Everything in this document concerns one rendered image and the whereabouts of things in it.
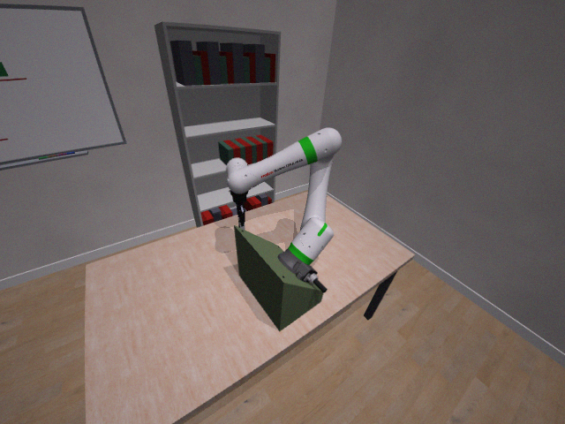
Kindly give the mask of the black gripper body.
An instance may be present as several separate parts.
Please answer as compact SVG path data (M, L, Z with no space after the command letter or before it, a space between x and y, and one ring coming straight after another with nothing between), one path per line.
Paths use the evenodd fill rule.
M243 206L243 208L244 208L243 203L246 202L246 200L247 200L246 196L242 197L242 198L236 198L236 197L232 196L232 199L233 199L234 202L236 202L238 204L238 207L240 206L239 210L241 210L241 206Z

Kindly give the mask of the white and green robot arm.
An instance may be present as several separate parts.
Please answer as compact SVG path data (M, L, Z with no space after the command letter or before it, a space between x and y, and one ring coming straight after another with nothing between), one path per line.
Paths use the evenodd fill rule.
M318 272L310 264L334 236L333 230L326 224L326 201L334 154L341 145L340 133L333 128L324 128L260 162L248 166L245 160L233 158L226 167L230 174L227 179L230 194L242 198L255 186L310 164L308 194L300 232L288 249L277 257L299 280L315 284L323 293L327 288L318 280Z

